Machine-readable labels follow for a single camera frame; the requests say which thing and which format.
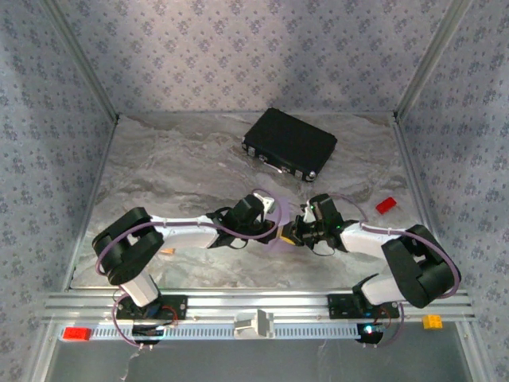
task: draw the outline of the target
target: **small orange block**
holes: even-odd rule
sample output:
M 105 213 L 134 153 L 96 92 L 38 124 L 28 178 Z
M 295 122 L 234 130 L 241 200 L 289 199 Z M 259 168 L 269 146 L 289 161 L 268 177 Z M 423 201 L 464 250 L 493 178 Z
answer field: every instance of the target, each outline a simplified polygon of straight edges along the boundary
M 442 329 L 442 319 L 435 314 L 428 314 L 422 318 L 424 329 Z

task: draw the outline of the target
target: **wire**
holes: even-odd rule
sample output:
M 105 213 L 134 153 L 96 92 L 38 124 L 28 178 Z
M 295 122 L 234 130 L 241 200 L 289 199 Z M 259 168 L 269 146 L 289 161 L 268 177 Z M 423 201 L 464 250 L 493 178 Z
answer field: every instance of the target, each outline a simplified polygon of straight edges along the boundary
M 246 246 L 247 246 L 247 240 L 244 240 L 244 245 L 242 247 L 234 247 L 233 245 L 231 244 L 228 244 L 227 247 L 228 248 L 231 248 L 231 249 L 235 249 L 235 250 L 238 250 L 238 249 L 244 249 Z
M 136 348 L 139 348 L 140 345 L 128 338 L 124 333 L 122 333 L 119 324 L 117 323 L 117 309 L 119 308 L 119 303 L 124 299 L 130 297 L 128 293 L 124 293 L 122 296 L 119 297 L 117 301 L 113 303 L 113 307 L 111 308 L 111 320 L 113 321 L 113 326 L 117 329 L 117 332 L 120 334 L 120 337 L 127 342 L 129 345 L 134 346 Z
M 107 255 L 107 253 L 113 248 L 113 246 L 115 246 L 121 240 L 124 240 L 126 237 L 128 237 L 128 235 L 130 235 L 132 233 L 135 233 L 135 232 L 137 232 L 137 231 L 139 231 L 139 230 L 141 230 L 143 228 L 147 228 L 147 227 L 195 227 L 195 226 L 203 226 L 203 227 L 219 229 L 219 230 L 224 231 L 224 232 L 226 232 L 226 233 L 228 233 L 228 234 L 230 234 L 230 235 L 232 235 L 234 237 L 237 237 L 239 239 L 258 240 L 258 239 L 262 239 L 264 237 L 267 237 L 268 235 L 273 233 L 275 230 L 277 230 L 278 227 L 279 227 L 279 223 L 281 223 L 281 219 L 282 219 L 282 204 L 281 204 L 281 201 L 276 196 L 272 195 L 269 191 L 266 191 L 264 189 L 253 189 L 251 191 L 251 193 L 255 193 L 255 192 L 266 193 L 267 195 L 269 195 L 269 197 L 272 197 L 276 201 L 276 204 L 278 206 L 277 213 L 276 213 L 276 221 L 274 222 L 274 226 L 271 229 L 269 229 L 267 232 L 261 233 L 259 235 L 249 236 L 249 235 L 244 235 L 242 233 L 238 233 L 238 232 L 232 231 L 231 229 L 228 229 L 226 227 L 223 227 L 223 226 L 218 225 L 218 224 L 213 224 L 213 223 L 197 223 L 197 222 L 192 222 L 192 221 L 189 221 L 189 222 L 187 222 L 187 221 L 179 221 L 179 222 L 149 221 L 147 223 L 139 224 L 139 225 L 136 225 L 136 226 L 128 229 L 127 231 L 125 231 L 125 232 L 121 233 L 120 235 L 118 235 L 117 237 L 115 237 L 110 243 L 108 243 L 108 245 L 101 251 L 101 253 L 97 257 L 97 261 L 95 262 L 95 271 L 99 275 L 106 276 L 107 275 L 106 272 L 104 272 L 101 269 L 101 263 L 103 262 L 103 259 Z
M 389 318 L 389 325 L 387 325 L 385 327 L 385 329 L 389 329 L 390 328 L 390 323 L 392 322 L 392 318 L 390 317 L 390 313 L 389 313 L 389 310 L 385 309 L 385 307 L 383 306 L 380 306 L 380 309 L 379 309 L 379 314 L 378 316 L 376 316 L 375 320 L 373 321 L 373 325 L 376 324 L 378 322 L 378 320 L 380 319 L 380 315 L 382 312 L 385 312 L 385 314 L 387 315 L 387 317 Z
M 361 224 L 361 228 L 364 231 L 371 232 L 371 233 L 408 236 L 416 241 L 423 243 L 426 247 L 434 250 L 445 261 L 445 263 L 447 263 L 447 265 L 449 266 L 449 269 L 453 273 L 453 278 L 454 278 L 453 288 L 449 292 L 447 292 L 437 298 L 449 298 L 449 297 L 453 296 L 458 291 L 458 288 L 460 287 L 460 274 L 458 273 L 456 266 L 454 265 L 451 258 L 442 249 L 437 247 L 435 244 L 433 244 L 429 240 L 425 239 L 424 237 L 420 237 L 419 235 L 415 235 L 412 232 L 407 232 L 407 231 L 392 230 L 392 229 L 377 228 L 377 227 L 368 227 L 365 224 Z
M 392 230 L 392 229 L 380 228 L 380 227 L 369 227 L 369 226 L 366 226 L 365 223 L 368 222 L 368 218 L 367 218 L 366 213 L 362 209 L 362 207 L 360 207 L 360 205 L 358 205 L 350 197 L 347 197 L 347 196 L 345 196 L 345 195 L 343 195 L 341 193 L 335 193 L 335 194 L 332 194 L 331 196 L 332 197 L 339 197 L 340 199 L 343 199 L 343 200 L 347 201 L 351 205 L 354 205 L 360 211 L 360 213 L 363 216 L 363 219 L 359 222 L 359 225 L 360 225 L 360 227 L 364 231 L 371 232 L 371 233 L 383 234 L 383 235 L 408 236 L 408 237 L 411 237 L 412 239 L 414 239 L 414 240 L 416 240 L 416 241 L 418 241 L 420 243 L 423 243 L 426 247 L 434 250 L 445 261 L 445 263 L 449 266 L 449 269 L 450 269 L 451 273 L 453 274 L 453 279 L 454 279 L 453 288 L 449 292 L 447 292 L 447 293 L 445 293 L 442 296 L 439 296 L 437 298 L 448 298 L 448 297 L 453 296 L 458 291 L 458 289 L 460 287 L 460 274 L 458 273 L 458 270 L 456 269 L 456 266 L 454 265 L 454 263 L 451 260 L 451 258 L 449 257 L 449 255 L 447 255 L 441 248 L 439 248 L 438 246 L 436 246 L 435 244 L 433 244 L 429 240 L 425 239 L 424 237 L 420 237 L 419 235 L 415 235 L 412 232 L 407 232 L 407 231 L 402 231 L 402 230 Z
M 456 269 L 456 266 L 454 265 L 454 263 L 451 260 L 451 258 L 449 257 L 449 255 L 447 255 L 441 248 L 437 247 L 435 244 L 431 243 L 429 240 L 427 240 L 423 237 L 420 237 L 419 235 L 415 235 L 412 232 L 401 231 L 401 230 L 392 230 L 392 229 L 387 229 L 387 228 L 368 227 L 365 224 L 369 221 L 369 219 L 367 218 L 367 214 L 364 212 L 362 207 L 360 207 L 360 205 L 358 205 L 353 199 L 351 199 L 350 197 L 347 197 L 341 193 L 332 194 L 331 196 L 339 197 L 340 199 L 347 201 L 348 203 L 355 206 L 360 211 L 360 213 L 363 216 L 363 219 L 359 221 L 359 226 L 364 231 L 371 232 L 371 233 L 383 234 L 383 235 L 408 236 L 420 243 L 423 243 L 426 247 L 434 250 L 445 261 L 445 263 L 447 263 L 451 273 L 453 274 L 453 279 L 454 279 L 453 288 L 449 292 L 447 292 L 437 298 L 448 298 L 448 297 L 453 296 L 457 292 L 458 288 L 460 287 L 460 274 L 458 273 L 458 270 Z M 405 322 L 405 311 L 403 309 L 403 304 L 399 303 L 399 309 L 401 310 L 401 321 L 400 321 L 398 329 L 396 330 L 396 333 L 389 341 L 383 342 L 381 345 L 375 345 L 376 348 L 385 347 L 385 346 L 392 344 L 401 335 L 401 333 L 403 331 L 403 323 Z
M 392 336 L 389 340 L 382 342 L 381 345 L 373 345 L 374 348 L 384 348 L 390 344 L 395 343 L 399 336 L 401 336 L 401 333 L 403 333 L 403 324 L 405 323 L 405 310 L 403 309 L 403 304 L 401 303 L 399 303 L 399 310 L 401 320 L 399 321 L 399 326 L 396 329 L 396 333 L 394 333 L 394 336 Z

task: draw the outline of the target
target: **gray table surface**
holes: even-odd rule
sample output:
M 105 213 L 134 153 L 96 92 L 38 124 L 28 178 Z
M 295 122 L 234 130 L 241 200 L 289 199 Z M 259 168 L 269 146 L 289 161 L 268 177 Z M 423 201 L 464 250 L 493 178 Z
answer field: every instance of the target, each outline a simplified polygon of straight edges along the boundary
M 296 115 L 333 133 L 338 143 L 314 183 L 279 174 L 246 156 L 240 142 L 260 113 L 122 116 L 107 158 L 95 206 L 76 257 L 72 287 L 107 286 L 94 271 L 91 240 L 129 209 L 142 206 L 166 217 L 195 217 L 233 206 L 253 188 L 286 198 L 292 219 L 298 205 L 318 193 L 356 199 L 375 225 L 400 228 L 418 222 L 391 128 L 384 118 L 349 114 Z M 398 205 L 380 216 L 387 197 Z M 359 219 L 344 202 L 345 219 Z M 267 251 L 251 242 L 241 250 L 182 249 L 154 257 L 148 266 L 159 287 L 351 287 L 386 264 L 363 254 L 321 258 L 307 248 Z

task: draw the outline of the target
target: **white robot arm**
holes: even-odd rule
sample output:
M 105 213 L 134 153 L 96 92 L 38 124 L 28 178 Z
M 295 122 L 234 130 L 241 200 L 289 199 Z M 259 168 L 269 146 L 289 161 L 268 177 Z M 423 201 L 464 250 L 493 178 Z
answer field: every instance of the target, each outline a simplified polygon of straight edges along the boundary
M 372 275 L 353 287 L 360 310 L 403 300 L 422 308 L 451 288 L 450 294 L 457 289 L 459 271 L 422 225 L 388 232 L 356 220 L 344 221 L 331 197 L 321 194 L 302 206 L 303 215 L 278 232 L 279 221 L 264 219 L 273 208 L 273 198 L 250 194 L 234 208 L 195 219 L 165 219 L 150 216 L 143 208 L 133 209 L 94 239 L 96 270 L 144 308 L 160 296 L 144 268 L 163 244 L 171 248 L 217 248 L 230 245 L 237 237 L 267 244 L 280 236 L 312 250 L 325 241 L 340 251 L 385 259 L 392 275 Z

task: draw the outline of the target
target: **purple cable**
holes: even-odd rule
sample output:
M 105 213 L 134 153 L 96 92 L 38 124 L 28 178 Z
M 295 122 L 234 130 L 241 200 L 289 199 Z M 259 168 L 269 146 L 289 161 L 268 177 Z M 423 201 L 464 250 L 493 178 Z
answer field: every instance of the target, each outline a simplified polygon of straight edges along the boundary
M 442 251 L 435 244 L 431 243 L 429 240 L 427 240 L 423 237 L 420 237 L 419 235 L 415 235 L 412 232 L 407 232 L 407 231 L 399 231 L 399 230 L 392 230 L 392 229 L 388 230 L 388 229 L 384 229 L 384 228 L 373 228 L 373 227 L 367 227 L 364 224 L 361 224 L 361 227 L 364 231 L 372 232 L 372 233 L 396 234 L 396 235 L 408 236 L 408 237 L 411 237 L 412 239 L 420 241 L 426 247 L 433 249 L 447 263 L 451 272 L 453 273 L 453 278 L 454 278 L 453 288 L 449 292 L 447 292 L 437 298 L 448 298 L 448 297 L 453 296 L 458 291 L 458 288 L 460 287 L 460 275 L 458 273 L 458 270 L 454 266 L 453 261 L 444 251 Z
M 147 227 L 190 227 L 190 226 L 203 226 L 203 227 L 210 227 L 210 228 L 215 228 L 215 229 L 219 229 L 219 230 L 222 230 L 222 231 L 225 231 L 226 233 L 229 233 L 230 235 L 232 236 L 235 236 L 239 239 L 245 239 L 245 240 L 257 240 L 257 239 L 262 239 L 268 235 L 270 235 L 272 232 L 274 232 L 276 229 L 278 229 L 278 226 L 279 226 L 279 223 L 281 222 L 281 218 L 282 218 L 282 204 L 280 202 L 280 200 L 275 197 L 274 195 L 272 195 L 271 193 L 269 193 L 268 191 L 264 190 L 264 189 L 253 189 L 251 191 L 251 193 L 255 193 L 255 192 L 262 192 L 262 193 L 266 193 L 267 195 L 269 195 L 269 197 L 272 197 L 274 199 L 274 201 L 276 202 L 276 205 L 278 206 L 277 210 L 277 214 L 276 214 L 276 221 L 274 222 L 274 226 L 269 229 L 267 232 L 264 232 L 260 235 L 254 235 L 254 236 L 249 236 L 249 235 L 244 235 L 242 233 L 237 233 L 235 231 L 232 231 L 231 229 L 228 229 L 226 227 L 223 227 L 223 226 L 220 226 L 218 224 L 213 224 L 213 223 L 195 223 L 195 222 L 185 222 L 185 221 L 181 221 L 181 222 L 163 222 L 163 221 L 149 221 L 148 223 L 143 223 L 143 224 L 139 224 L 139 225 L 136 225 L 130 229 L 128 229 L 127 231 L 123 232 L 121 235 L 115 237 L 102 251 L 101 253 L 99 254 L 99 256 L 97 257 L 97 261 L 95 262 L 95 271 L 99 274 L 99 275 L 102 275 L 102 276 L 105 276 L 106 275 L 106 272 L 103 272 L 101 270 L 101 263 L 104 259 L 104 257 L 106 256 L 106 254 L 113 248 L 114 245 L 116 245 L 120 240 L 123 240 L 125 239 L 126 237 L 128 237 L 128 235 L 136 232 L 136 231 L 139 231 L 140 229 L 143 229 L 143 228 L 147 228 Z
M 115 317 L 115 315 L 117 314 L 117 309 L 119 307 L 119 303 L 124 299 L 124 298 L 127 298 L 129 297 L 129 295 L 127 293 L 124 293 L 122 296 L 119 297 L 119 299 L 117 301 L 115 301 L 113 303 L 113 307 L 111 308 L 111 319 L 113 320 L 113 325 L 115 326 L 115 328 L 117 329 L 117 332 L 120 334 L 120 337 L 122 337 L 122 339 L 127 342 L 129 345 L 132 345 L 136 348 L 139 348 L 140 345 L 137 344 L 136 342 L 134 342 L 133 340 L 129 339 L 124 333 L 122 333 L 122 331 L 120 330 L 120 327 L 119 327 L 119 324 L 117 323 L 117 318 Z
M 411 232 L 392 230 L 392 229 L 389 230 L 389 229 L 386 229 L 386 228 L 367 227 L 363 223 L 367 223 L 368 222 L 368 218 L 367 218 L 366 213 L 362 209 L 362 207 L 360 207 L 360 205 L 355 203 L 350 197 L 347 197 L 347 196 L 345 196 L 343 194 L 340 194 L 340 193 L 332 194 L 331 196 L 332 197 L 339 197 L 340 199 L 344 199 L 345 201 L 347 201 L 351 205 L 354 205 L 355 207 L 357 207 L 357 209 L 360 211 L 360 213 L 363 216 L 363 219 L 359 222 L 359 224 L 360 224 L 360 227 L 364 231 L 371 232 L 371 233 L 378 233 L 378 234 L 382 234 L 382 235 L 388 235 L 388 234 L 394 233 L 396 235 L 408 236 L 408 237 L 411 237 L 412 239 L 414 239 L 416 241 L 419 241 L 419 242 L 423 243 L 426 247 L 433 249 L 445 261 L 445 263 L 449 266 L 449 269 L 451 270 L 451 273 L 453 273 L 453 279 L 454 279 L 453 288 L 449 292 L 447 292 L 447 293 L 445 293 L 442 296 L 437 297 L 437 298 L 448 298 L 448 297 L 453 296 L 458 291 L 458 288 L 460 287 L 460 274 L 458 273 L 458 270 L 456 269 L 456 266 L 454 265 L 454 263 L 451 260 L 451 258 L 449 257 L 449 255 L 447 255 L 442 249 L 437 247 L 435 244 L 431 243 L 429 240 L 427 240 L 427 239 L 425 239 L 423 237 L 420 237 L 418 235 L 415 235 L 414 233 L 411 233 Z

